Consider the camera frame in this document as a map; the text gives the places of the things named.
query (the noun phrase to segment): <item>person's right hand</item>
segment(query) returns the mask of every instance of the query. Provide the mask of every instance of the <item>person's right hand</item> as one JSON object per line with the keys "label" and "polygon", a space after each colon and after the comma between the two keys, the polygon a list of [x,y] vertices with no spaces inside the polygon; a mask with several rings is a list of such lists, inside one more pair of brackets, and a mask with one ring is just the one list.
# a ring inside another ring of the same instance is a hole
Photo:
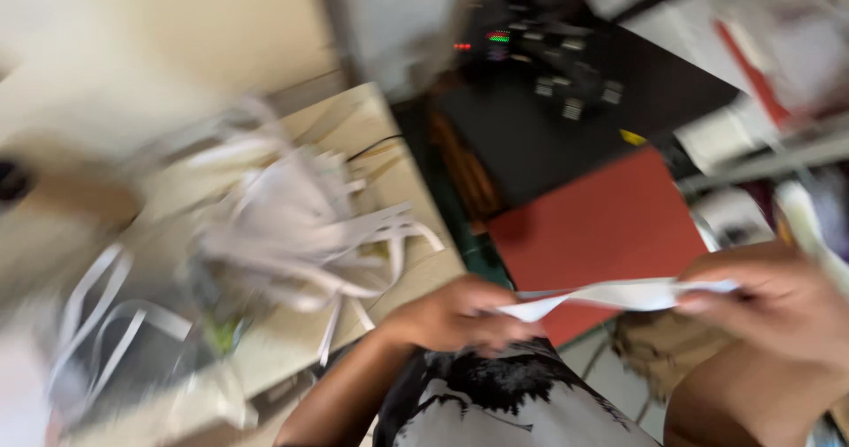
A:
{"label": "person's right hand", "polygon": [[741,288],[694,290],[676,311],[779,355],[849,370],[849,302],[798,251],[777,241],[741,246],[699,257],[678,278],[733,279]]}
{"label": "person's right hand", "polygon": [[378,331],[402,344],[433,351],[457,351],[467,346],[494,356],[511,341],[544,336],[537,323],[523,323],[506,314],[486,314],[519,302],[516,295],[474,275],[445,286],[392,311]]}

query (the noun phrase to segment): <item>black cable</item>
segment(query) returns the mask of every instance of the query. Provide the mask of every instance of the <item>black cable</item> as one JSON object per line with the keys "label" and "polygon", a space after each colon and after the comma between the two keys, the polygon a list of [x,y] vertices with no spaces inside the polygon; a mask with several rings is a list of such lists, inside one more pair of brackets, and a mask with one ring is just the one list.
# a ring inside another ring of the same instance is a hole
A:
{"label": "black cable", "polygon": [[371,150],[371,149],[373,149],[373,148],[377,147],[378,145],[383,144],[383,143],[384,143],[384,142],[386,142],[387,140],[392,139],[392,138],[398,138],[398,137],[403,137],[403,135],[401,135],[401,134],[397,134],[397,135],[390,135],[389,137],[383,137],[383,138],[381,138],[380,140],[378,140],[377,142],[374,142],[372,145],[369,145],[369,146],[368,146],[368,147],[366,147],[365,149],[362,149],[362,150],[360,150],[360,151],[356,152],[354,155],[352,155],[352,156],[348,157],[348,160],[347,160],[347,161],[354,160],[354,159],[356,159],[356,158],[360,157],[362,154],[364,154],[364,153],[368,152],[369,150]]}

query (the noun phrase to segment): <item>black and white shirt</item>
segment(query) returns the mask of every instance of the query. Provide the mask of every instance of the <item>black and white shirt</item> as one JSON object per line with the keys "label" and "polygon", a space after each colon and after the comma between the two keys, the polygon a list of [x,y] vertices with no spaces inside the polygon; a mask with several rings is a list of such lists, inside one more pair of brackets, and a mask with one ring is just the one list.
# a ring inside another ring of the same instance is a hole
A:
{"label": "black and white shirt", "polygon": [[547,340],[497,359],[420,351],[379,412],[375,447],[655,446]]}

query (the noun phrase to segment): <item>white paper strip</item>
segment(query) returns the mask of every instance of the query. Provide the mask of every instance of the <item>white paper strip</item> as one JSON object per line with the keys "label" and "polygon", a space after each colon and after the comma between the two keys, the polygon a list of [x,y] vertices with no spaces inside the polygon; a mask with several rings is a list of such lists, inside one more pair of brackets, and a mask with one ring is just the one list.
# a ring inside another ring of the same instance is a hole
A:
{"label": "white paper strip", "polygon": [[676,298],[688,290],[703,289],[717,292],[729,292],[738,287],[730,279],[724,281],[678,282],[675,278],[625,279],[595,283],[577,290],[555,290],[519,293],[520,298],[537,298],[560,292],[568,292],[554,298],[538,299],[511,306],[496,308],[496,311],[509,314],[525,323],[540,321],[546,314],[566,300],[587,302],[610,308],[628,311],[657,311],[669,309],[677,304]]}

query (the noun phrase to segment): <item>person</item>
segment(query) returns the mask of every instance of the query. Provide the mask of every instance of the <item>person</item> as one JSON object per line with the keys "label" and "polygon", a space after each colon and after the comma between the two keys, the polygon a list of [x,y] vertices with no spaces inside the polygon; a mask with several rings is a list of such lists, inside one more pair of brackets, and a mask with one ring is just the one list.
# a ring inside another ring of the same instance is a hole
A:
{"label": "person", "polygon": [[[667,407],[667,446],[801,446],[849,392],[849,303],[778,242],[698,258],[680,279],[734,279],[676,307],[738,336]],[[390,313],[316,384],[277,446],[656,445],[560,360],[536,324],[492,315],[517,302],[464,276]]]}

